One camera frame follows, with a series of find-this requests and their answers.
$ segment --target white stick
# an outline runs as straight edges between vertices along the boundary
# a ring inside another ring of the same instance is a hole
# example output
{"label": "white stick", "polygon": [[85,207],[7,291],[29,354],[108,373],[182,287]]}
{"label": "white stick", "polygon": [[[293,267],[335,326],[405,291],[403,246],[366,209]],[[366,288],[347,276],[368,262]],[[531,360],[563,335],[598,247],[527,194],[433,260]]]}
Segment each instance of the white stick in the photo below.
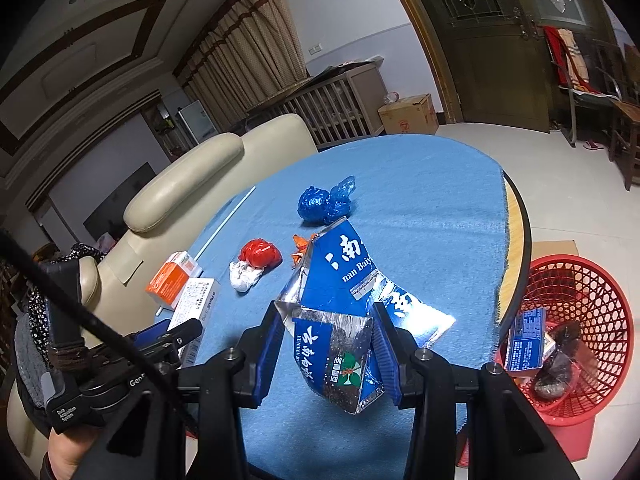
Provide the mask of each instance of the white stick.
{"label": "white stick", "polygon": [[251,195],[251,193],[253,193],[254,190],[255,190],[255,186],[253,186],[248,191],[248,193],[244,196],[244,198],[240,202],[238,202],[238,205],[236,205],[236,207],[231,210],[231,213],[229,213],[226,216],[226,218],[222,221],[222,223],[218,226],[218,228],[215,231],[213,231],[213,234],[209,237],[209,240],[207,240],[206,243],[203,245],[203,247],[198,251],[198,254],[196,254],[196,257],[194,258],[194,260],[197,261],[197,259],[202,256],[202,253],[205,251],[207,247],[209,247],[209,244],[211,243],[213,238],[215,238],[216,235],[220,232],[220,229],[222,229],[225,226],[225,224],[229,221],[229,219],[234,215],[236,211],[238,211],[238,208],[244,203],[244,201],[247,198],[249,198],[249,195]]}

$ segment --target blue tablecloth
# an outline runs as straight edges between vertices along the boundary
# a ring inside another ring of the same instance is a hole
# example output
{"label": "blue tablecloth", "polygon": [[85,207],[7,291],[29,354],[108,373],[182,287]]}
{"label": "blue tablecloth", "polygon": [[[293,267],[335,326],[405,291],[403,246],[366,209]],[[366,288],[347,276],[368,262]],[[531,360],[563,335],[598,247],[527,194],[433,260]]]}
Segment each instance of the blue tablecloth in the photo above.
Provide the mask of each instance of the blue tablecloth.
{"label": "blue tablecloth", "polygon": [[[454,140],[394,135],[359,140],[310,156],[257,184],[257,189],[200,257],[203,276],[222,284],[197,363],[238,341],[260,323],[291,275],[293,234],[308,237],[298,198],[308,186],[330,189],[356,177],[350,217],[370,256],[390,279],[456,322],[434,350],[450,362],[479,368],[497,346],[497,295],[508,248],[502,169]],[[244,196],[226,204],[196,240],[196,254]],[[274,242],[284,262],[247,294],[229,284],[228,264],[252,238]],[[309,389],[285,333],[269,395],[242,410],[247,457],[287,480],[402,478],[413,410],[387,396],[349,415]],[[465,413],[460,406],[458,425]]]}

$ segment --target ceiling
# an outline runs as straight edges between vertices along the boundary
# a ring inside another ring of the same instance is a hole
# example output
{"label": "ceiling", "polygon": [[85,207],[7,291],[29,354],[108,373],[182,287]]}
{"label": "ceiling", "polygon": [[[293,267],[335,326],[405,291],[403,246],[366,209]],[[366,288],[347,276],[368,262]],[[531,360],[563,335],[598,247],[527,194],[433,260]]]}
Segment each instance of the ceiling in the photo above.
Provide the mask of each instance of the ceiling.
{"label": "ceiling", "polygon": [[171,72],[224,0],[47,0],[0,69],[0,197],[86,115]]}

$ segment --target red garment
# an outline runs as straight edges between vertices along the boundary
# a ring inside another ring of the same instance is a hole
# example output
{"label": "red garment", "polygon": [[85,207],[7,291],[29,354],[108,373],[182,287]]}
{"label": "red garment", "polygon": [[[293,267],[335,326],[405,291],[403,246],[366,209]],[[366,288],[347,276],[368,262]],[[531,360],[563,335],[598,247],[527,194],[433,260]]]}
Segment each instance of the red garment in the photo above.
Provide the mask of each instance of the red garment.
{"label": "red garment", "polygon": [[279,266],[282,262],[282,254],[275,245],[257,238],[244,245],[238,260],[247,262],[255,269],[266,269]]}
{"label": "red garment", "polygon": [[[574,69],[574,74],[578,79],[578,83],[580,83],[581,86],[585,87],[589,92],[592,92],[594,94],[601,94],[601,92],[598,92],[578,74],[578,70],[574,64],[574,59],[572,58],[571,53],[569,53],[569,48],[566,46],[566,43],[562,39],[562,36],[560,36],[560,34],[558,33],[558,29],[549,25],[543,25],[542,28],[545,31],[546,41],[549,44],[549,48],[551,49],[554,61],[558,63],[558,65],[564,67],[567,72],[569,72],[569,67],[567,65],[568,59],[571,63],[571,67]],[[559,68],[557,68],[557,70],[560,86],[569,86],[569,82],[566,80],[566,77],[564,76],[562,70],[560,70]]]}

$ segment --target laundry basket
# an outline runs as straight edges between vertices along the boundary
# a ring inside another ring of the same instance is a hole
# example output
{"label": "laundry basket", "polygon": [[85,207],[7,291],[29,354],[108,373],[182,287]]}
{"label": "laundry basket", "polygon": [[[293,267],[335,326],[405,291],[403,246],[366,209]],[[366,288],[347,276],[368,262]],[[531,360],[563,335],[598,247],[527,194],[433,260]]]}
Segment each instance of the laundry basket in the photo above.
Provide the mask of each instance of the laundry basket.
{"label": "laundry basket", "polygon": [[580,338],[597,359],[591,372],[574,368],[573,388],[556,400],[541,400],[532,383],[520,386],[550,426],[572,426],[594,417],[616,395],[631,363],[631,310],[610,274],[580,256],[555,254],[531,263],[520,311],[546,308],[547,327],[580,320]]}

